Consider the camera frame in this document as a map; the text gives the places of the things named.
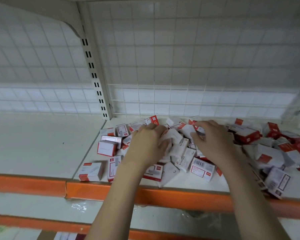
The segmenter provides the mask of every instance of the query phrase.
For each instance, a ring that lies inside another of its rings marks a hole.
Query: orange shelf edge
[[[110,189],[108,183],[66,183],[66,198],[78,198],[103,201]],[[267,198],[278,217],[300,219],[300,200],[276,200]],[[140,187],[136,204],[177,208],[183,210],[201,210],[208,212],[233,213],[232,200],[229,194],[189,192],[173,189],[154,189]]]
[[[53,177],[0,174],[0,193],[65,197],[66,180]]]
[[[88,234],[91,224],[55,221],[28,217],[5,216],[0,215],[0,225],[7,227],[31,228],[54,232],[73,232]],[[148,231],[139,229],[130,229],[129,239],[131,240],[208,240],[203,238],[188,237],[184,235]]]

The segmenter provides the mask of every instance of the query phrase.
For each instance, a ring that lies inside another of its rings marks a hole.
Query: shelf surface
[[[0,193],[1,215],[91,224],[101,206],[100,201]],[[300,240],[300,220],[280,218],[280,222],[293,240]],[[187,217],[178,209],[135,206],[130,227],[198,238],[240,238],[233,214],[213,214],[198,219]]]
[[[71,179],[104,122],[99,115],[0,113],[0,174]]]
[[[107,121],[103,128],[115,127],[120,124],[128,124],[133,122],[133,118],[113,118],[110,121]],[[164,119],[159,119],[161,125],[165,124]],[[288,125],[279,125],[279,128],[282,130],[288,130],[300,134],[300,129],[292,128]],[[93,161],[107,161],[109,157],[102,156],[97,154],[98,141],[101,136],[98,136],[95,143],[92,145],[89,153],[84,159],[84,163],[89,163]],[[285,190],[285,198],[297,198],[300,199],[300,171],[296,169],[287,169],[286,170],[291,176],[292,180],[288,184],[287,189]],[[74,179],[78,180],[78,173],[75,175]],[[102,177],[102,182],[107,182],[107,175],[104,172]],[[157,187],[157,184],[153,180],[143,178],[140,182],[141,186],[153,186]],[[203,178],[200,178],[192,173],[185,173],[180,171],[180,173],[169,181],[162,189],[174,189],[174,190],[185,190],[185,191],[209,191],[214,193],[228,193],[229,187],[224,178],[220,177],[217,173],[214,173],[210,182],[205,181]]]

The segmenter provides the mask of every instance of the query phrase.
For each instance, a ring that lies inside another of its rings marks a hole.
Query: forearm
[[[251,168],[233,160],[223,170],[233,201],[234,213],[243,240],[290,239],[269,203],[260,192]]]
[[[127,158],[121,162],[86,240],[128,239],[134,199],[142,176],[143,169],[129,165]]]

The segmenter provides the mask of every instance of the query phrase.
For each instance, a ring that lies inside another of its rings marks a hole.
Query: person
[[[228,182],[241,238],[290,239],[225,128],[212,120],[199,121],[196,125],[204,128],[206,139],[203,141],[196,133],[191,136],[200,151],[221,169]],[[141,178],[146,169],[164,155],[168,145],[167,141],[163,141],[158,146],[158,140],[165,130],[162,125],[149,124],[133,132],[129,150],[118,167],[86,240],[128,239],[134,199]]]

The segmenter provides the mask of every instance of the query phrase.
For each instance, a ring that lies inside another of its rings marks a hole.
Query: wire grid
[[[117,116],[291,120],[300,108],[300,0],[91,2],[90,13]]]
[[[81,40],[65,23],[0,4],[0,111],[101,113]]]

